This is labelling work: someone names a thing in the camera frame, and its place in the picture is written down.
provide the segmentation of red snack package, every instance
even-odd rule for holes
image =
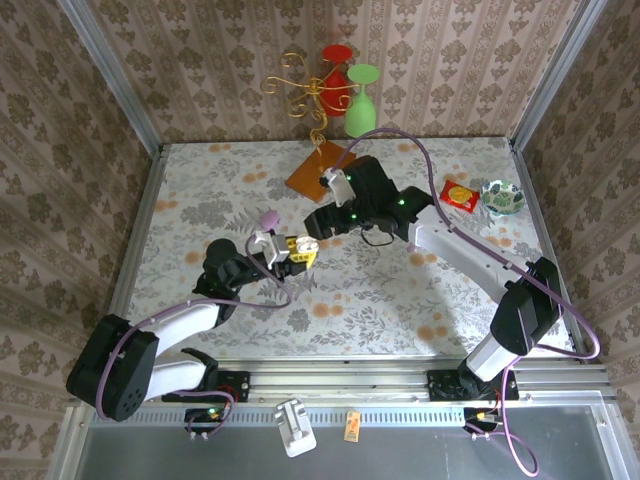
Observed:
[[[467,187],[463,187],[462,185],[458,185],[451,180],[447,180],[447,183],[444,184],[444,189],[440,194],[440,200],[443,202],[447,202],[449,205],[466,210],[469,213],[473,213],[479,198],[480,193]]]

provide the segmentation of metal frame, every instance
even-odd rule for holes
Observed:
[[[558,258],[556,257],[556,252],[553,249],[553,244],[551,243],[551,236],[549,235],[549,231],[547,230],[547,226],[544,223],[544,216],[542,215],[542,209],[540,208],[540,203],[538,202],[538,197],[536,196],[535,189],[533,188],[533,182],[531,181],[531,176],[529,175],[529,170],[527,169],[527,165],[524,162],[524,156],[522,155],[522,150],[518,149],[512,143],[509,144],[511,148],[511,156],[513,157],[513,162],[516,165],[516,170],[518,171],[518,177],[520,177],[520,186],[522,191],[524,192],[525,198],[527,199],[527,205],[529,207],[529,211],[531,213],[531,218],[533,220],[533,226],[536,229],[538,234],[538,238],[540,239],[540,246],[542,247],[542,253],[545,257],[551,260],[554,264],[558,265]],[[560,293],[563,298],[568,299],[569,293],[567,291],[567,286],[564,282],[564,277],[562,276],[562,272],[560,273]],[[584,337],[582,336],[582,331],[578,326],[578,322],[574,318],[574,316],[565,310],[562,315],[562,319],[569,331],[569,335],[573,340],[573,346],[575,347],[577,352],[585,353],[587,351],[586,346],[584,344]]]
[[[86,0],[60,0],[62,10],[78,32],[80,41],[87,47],[89,55],[138,134],[144,148],[152,158],[155,158],[162,145],[160,137],[98,21],[93,16],[89,3]]]
[[[126,315],[133,291],[153,207],[164,177],[170,146],[154,162],[145,193],[136,217],[123,267],[116,286],[111,311]],[[542,221],[540,207],[522,155],[514,151],[514,161],[522,181],[536,230],[544,253],[555,260],[549,235]],[[583,348],[575,320],[567,321],[578,348]],[[396,356],[385,358],[366,356],[331,358],[275,358],[226,359],[220,367],[227,370],[245,370],[252,374],[249,403],[239,405],[238,411],[253,409],[269,413],[273,407],[292,397],[301,397],[308,408],[370,407],[406,411],[438,409],[442,407],[487,407],[490,402],[429,402],[426,371],[456,368],[462,358],[433,358]],[[616,479],[640,478],[636,456],[626,432],[620,410],[615,403],[615,392],[601,365],[585,365],[569,359],[523,359],[514,368],[519,401],[508,402],[509,408],[561,407],[588,405],[597,422],[600,441]],[[172,404],[171,409],[192,408],[198,404]],[[142,412],[166,411],[161,402],[146,402]],[[158,416],[150,415],[149,419]],[[75,478],[89,427],[96,425],[94,409],[73,401],[67,409],[56,446],[54,463],[48,479]],[[118,428],[134,428],[126,422]]]
[[[517,150],[524,150],[531,139],[606,4],[607,0],[583,0],[578,5],[513,133]]]
[[[296,396],[303,399],[311,413],[341,414],[350,407],[403,415],[441,412],[443,408],[455,411],[462,406],[488,407],[491,402],[429,402],[425,385],[426,371],[455,367],[458,363],[459,359],[351,361],[346,364],[337,360],[296,360],[295,363],[275,360],[222,361],[220,365],[225,369],[252,372],[249,402],[237,406],[236,413],[240,415],[240,421],[235,422],[235,425],[231,422],[229,427],[270,427],[275,405]],[[589,406],[598,426],[597,431],[613,478],[639,478],[635,453],[603,366],[581,365],[574,360],[525,359],[514,370],[520,400],[509,401],[509,408]],[[56,449],[56,462],[50,470],[49,478],[75,478],[88,428],[169,426],[176,423],[176,418],[182,416],[181,412],[185,408],[196,406],[209,405],[146,402],[135,421],[115,425],[100,421],[93,409],[77,402],[67,410]],[[403,423],[397,419],[400,415],[396,415],[395,420],[391,418],[389,426],[429,426],[424,422],[416,425],[415,422],[405,420]],[[324,423],[329,424],[327,422],[331,423],[332,420],[325,419]]]

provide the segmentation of pink object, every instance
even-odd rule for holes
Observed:
[[[260,217],[260,226],[263,230],[273,230],[280,223],[280,215],[275,210],[267,210]]]

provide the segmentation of white clip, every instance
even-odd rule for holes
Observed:
[[[342,170],[328,168],[322,174],[327,181],[327,186],[333,193],[333,198],[337,207],[341,207],[349,200],[356,198],[356,192],[351,188],[351,184]]]
[[[317,253],[320,250],[318,241],[313,237],[298,237],[296,239],[298,253]]]
[[[274,417],[287,456],[297,457],[316,448],[317,442],[311,429],[311,421],[299,398],[276,405]]]

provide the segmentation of wooden board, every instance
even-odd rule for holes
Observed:
[[[322,155],[318,153],[318,150],[314,149],[313,153],[302,162],[302,165],[285,182],[287,187],[316,203],[322,202],[325,193],[327,193],[327,190],[320,185],[320,176],[327,168],[331,168],[336,164],[340,155],[344,152],[344,148],[333,142],[325,142],[320,145],[320,150]],[[355,153],[349,152],[342,167],[346,167],[355,159]]]

